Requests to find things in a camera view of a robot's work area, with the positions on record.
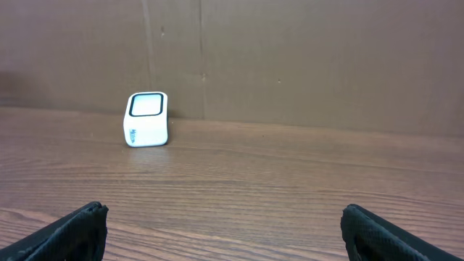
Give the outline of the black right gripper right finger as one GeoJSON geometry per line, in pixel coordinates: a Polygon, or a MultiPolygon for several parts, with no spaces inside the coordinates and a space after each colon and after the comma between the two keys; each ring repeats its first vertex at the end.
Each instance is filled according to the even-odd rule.
{"type": "Polygon", "coordinates": [[[356,204],[343,209],[341,234],[350,261],[463,261],[356,204]]]}

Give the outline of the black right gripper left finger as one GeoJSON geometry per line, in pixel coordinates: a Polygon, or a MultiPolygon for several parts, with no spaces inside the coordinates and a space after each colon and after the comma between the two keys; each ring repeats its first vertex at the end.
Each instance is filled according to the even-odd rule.
{"type": "Polygon", "coordinates": [[[35,233],[3,248],[3,261],[101,261],[107,238],[107,213],[90,202],[35,233]]]}

